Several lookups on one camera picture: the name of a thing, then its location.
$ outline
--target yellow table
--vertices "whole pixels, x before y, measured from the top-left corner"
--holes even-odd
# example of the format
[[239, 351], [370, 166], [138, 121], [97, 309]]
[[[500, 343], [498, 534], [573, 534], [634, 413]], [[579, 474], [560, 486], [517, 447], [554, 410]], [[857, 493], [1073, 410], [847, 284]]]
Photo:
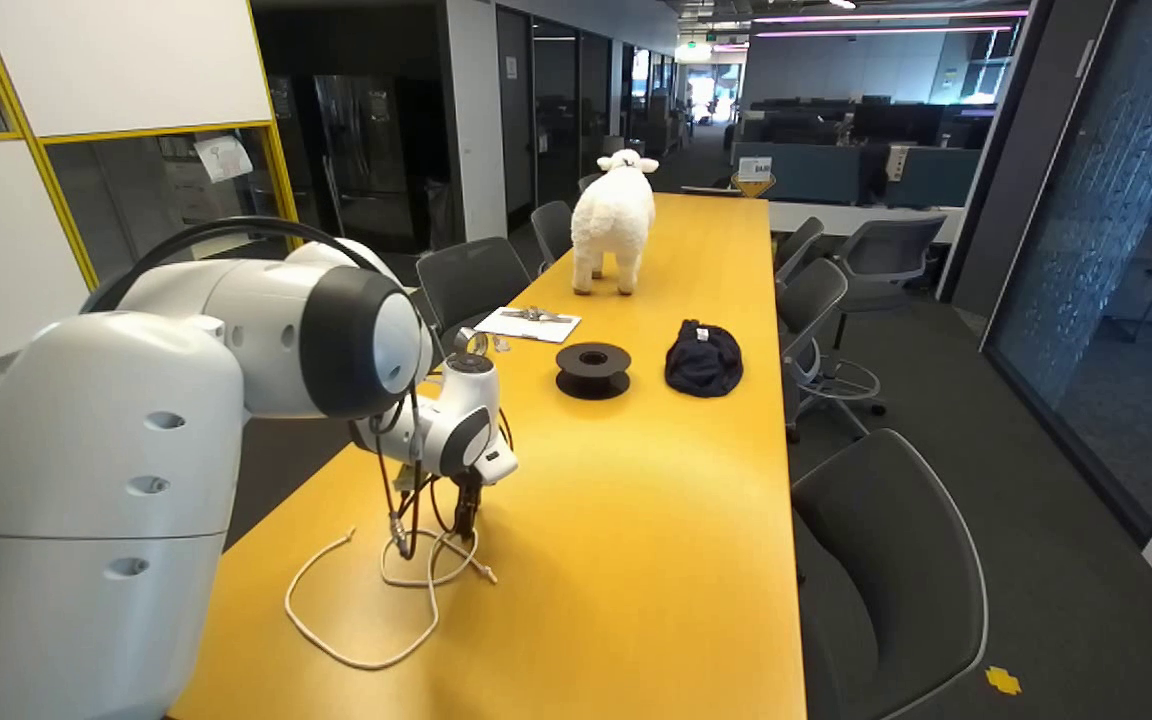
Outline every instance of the yellow table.
[[[441, 594], [441, 632], [392, 674], [350, 674], [280, 617], [287, 578], [360, 525], [301, 588], [304, 617], [360, 658], [424, 629], [424, 597], [376, 579], [376, 459], [350, 447], [226, 562], [202, 667], [173, 718], [805, 718], [770, 207], [656, 195], [635, 295], [573, 295], [573, 258], [524, 306], [579, 314], [573, 341], [634, 351], [616, 401], [557, 393], [557, 343], [498, 358], [520, 474], [486, 493], [479, 562]], [[723, 401], [663, 383], [681, 322], [738, 331]]]

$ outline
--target gray carpet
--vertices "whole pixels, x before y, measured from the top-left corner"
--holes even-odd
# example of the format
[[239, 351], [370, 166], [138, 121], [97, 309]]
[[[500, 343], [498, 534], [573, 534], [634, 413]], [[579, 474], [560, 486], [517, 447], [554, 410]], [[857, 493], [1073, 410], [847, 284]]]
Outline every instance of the gray carpet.
[[[1152, 718], [1152, 573], [1013, 389], [976, 358], [956, 314], [911, 301], [852, 316], [843, 351], [883, 378], [890, 418], [956, 493], [993, 588], [985, 666], [1022, 676], [995, 698], [982, 674], [917, 718]], [[829, 413], [800, 420], [795, 470], [843, 447]]]

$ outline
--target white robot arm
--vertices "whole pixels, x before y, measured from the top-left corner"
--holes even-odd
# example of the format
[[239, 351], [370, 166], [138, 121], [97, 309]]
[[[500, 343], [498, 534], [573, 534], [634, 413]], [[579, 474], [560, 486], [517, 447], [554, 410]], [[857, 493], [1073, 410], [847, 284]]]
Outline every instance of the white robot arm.
[[0, 718], [164, 718], [252, 418], [350, 420], [374, 452], [476, 480], [473, 503], [517, 470], [498, 371], [415, 401], [429, 331], [354, 244], [142, 267], [93, 309], [0, 381]]

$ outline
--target white cable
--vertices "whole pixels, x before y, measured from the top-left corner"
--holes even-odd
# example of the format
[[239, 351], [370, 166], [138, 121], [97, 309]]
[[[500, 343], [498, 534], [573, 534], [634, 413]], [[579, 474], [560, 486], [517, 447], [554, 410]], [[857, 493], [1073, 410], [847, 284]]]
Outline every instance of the white cable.
[[[389, 552], [397, 547], [397, 541], [389, 541], [389, 545], [386, 545], [386, 562], [381, 562], [381, 579], [386, 579], [389, 588], [424, 588], [429, 625], [424, 625], [424, 632], [420, 632], [410, 649], [401, 649], [397, 658], [389, 658], [389, 662], [360, 662], [360, 658], [341, 654], [341, 649], [337, 649], [333, 640], [323, 640], [319, 632], [312, 632], [307, 620], [301, 620], [301, 611], [297, 611], [297, 606], [294, 606], [304, 573], [318, 569], [318, 566], [319, 566], [323, 556], [333, 556], [337, 547], [354, 545], [354, 535], [355, 535], [355, 527], [343, 534], [341, 541], [333, 541], [329, 547], [312, 552], [312, 556], [297, 569], [297, 578], [287, 579], [287, 588], [283, 588], [283, 617], [294, 620], [294, 629], [297, 629], [312, 649], [319, 649], [323, 658], [333, 658], [333, 662], [343, 666], [343, 667], [386, 674], [386, 667], [397, 667], [397, 666], [404, 666], [410, 658], [415, 658], [415, 654], [431, 640], [431, 632], [441, 629], [441, 620], [444, 620], [444, 611], [441, 611], [441, 594], [438, 594], [438, 588], [461, 579], [464, 569], [473, 569], [473, 573], [479, 573], [487, 586], [498, 586], [498, 573], [476, 562], [486, 534], [473, 535], [473, 547], [461, 547], [449, 534], [444, 534], [444, 535], [438, 535], [438, 534], [415, 534], [415, 535], [438, 541], [438, 547], [429, 552], [429, 566], [424, 566], [424, 579], [420, 579], [420, 586], [415, 586], [415, 579], [397, 579], [397, 578], [386, 573]], [[457, 566], [451, 573], [438, 578], [438, 566], [441, 566], [444, 547], [457, 552], [461, 566]]]

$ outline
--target white sheep toy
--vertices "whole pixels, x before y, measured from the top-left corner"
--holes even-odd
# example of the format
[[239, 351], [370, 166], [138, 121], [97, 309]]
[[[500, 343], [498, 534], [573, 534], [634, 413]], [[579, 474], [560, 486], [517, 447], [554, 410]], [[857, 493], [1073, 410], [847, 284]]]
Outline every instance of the white sheep toy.
[[575, 258], [575, 294], [594, 294], [594, 278], [606, 258], [616, 258], [616, 289], [634, 295], [642, 289], [643, 249], [656, 219], [656, 201], [649, 172], [659, 166], [620, 150], [600, 158], [606, 176], [594, 180], [573, 213], [573, 258]]

